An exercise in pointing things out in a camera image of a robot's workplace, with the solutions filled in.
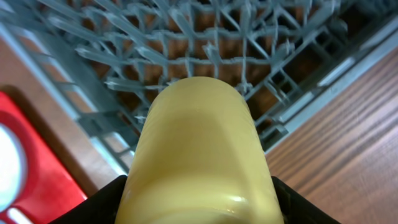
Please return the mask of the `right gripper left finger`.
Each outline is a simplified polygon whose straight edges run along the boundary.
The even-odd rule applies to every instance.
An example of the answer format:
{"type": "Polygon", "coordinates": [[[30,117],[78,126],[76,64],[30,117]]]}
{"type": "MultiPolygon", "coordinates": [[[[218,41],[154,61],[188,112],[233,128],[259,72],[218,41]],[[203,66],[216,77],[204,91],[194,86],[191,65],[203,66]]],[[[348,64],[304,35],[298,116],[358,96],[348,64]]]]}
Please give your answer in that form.
{"type": "Polygon", "coordinates": [[[120,175],[50,224],[114,224],[126,180],[120,175]]]}

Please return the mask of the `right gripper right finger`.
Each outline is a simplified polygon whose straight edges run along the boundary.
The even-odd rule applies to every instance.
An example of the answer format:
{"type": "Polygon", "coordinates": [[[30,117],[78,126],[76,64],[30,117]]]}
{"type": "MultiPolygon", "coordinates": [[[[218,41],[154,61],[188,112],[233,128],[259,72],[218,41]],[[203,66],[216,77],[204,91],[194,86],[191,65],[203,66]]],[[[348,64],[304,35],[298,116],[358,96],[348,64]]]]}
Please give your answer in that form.
{"type": "Polygon", "coordinates": [[[277,177],[272,182],[285,224],[340,224],[277,177]]]}

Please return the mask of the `light blue plate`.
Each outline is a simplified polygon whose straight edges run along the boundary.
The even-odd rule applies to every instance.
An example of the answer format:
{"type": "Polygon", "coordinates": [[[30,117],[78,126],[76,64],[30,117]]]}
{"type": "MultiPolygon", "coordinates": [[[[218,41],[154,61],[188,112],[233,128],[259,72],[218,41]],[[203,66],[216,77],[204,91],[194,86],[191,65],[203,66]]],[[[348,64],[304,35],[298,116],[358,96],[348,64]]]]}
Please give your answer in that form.
{"type": "Polygon", "coordinates": [[[23,191],[27,178],[27,157],[21,140],[1,123],[1,212],[23,191]]]}

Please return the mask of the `yellow cup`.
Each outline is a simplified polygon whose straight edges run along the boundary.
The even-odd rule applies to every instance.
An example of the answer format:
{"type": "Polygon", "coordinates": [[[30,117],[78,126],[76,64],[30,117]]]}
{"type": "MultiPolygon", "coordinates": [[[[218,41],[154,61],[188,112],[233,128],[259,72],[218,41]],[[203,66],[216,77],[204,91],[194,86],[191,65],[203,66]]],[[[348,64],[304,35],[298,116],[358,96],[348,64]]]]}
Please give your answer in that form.
{"type": "Polygon", "coordinates": [[[242,96],[209,77],[154,100],[117,223],[282,223],[264,152],[242,96]]]}

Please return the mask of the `white plastic spoon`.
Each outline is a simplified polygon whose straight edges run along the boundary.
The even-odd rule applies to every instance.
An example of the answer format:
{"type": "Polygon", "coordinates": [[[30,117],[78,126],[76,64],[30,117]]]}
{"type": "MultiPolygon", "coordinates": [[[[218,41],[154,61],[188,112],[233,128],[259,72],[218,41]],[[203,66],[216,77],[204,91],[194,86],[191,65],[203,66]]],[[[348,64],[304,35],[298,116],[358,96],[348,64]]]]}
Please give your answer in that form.
{"type": "Polygon", "coordinates": [[[22,211],[17,208],[10,208],[6,212],[6,216],[13,224],[34,224],[22,211]]]}

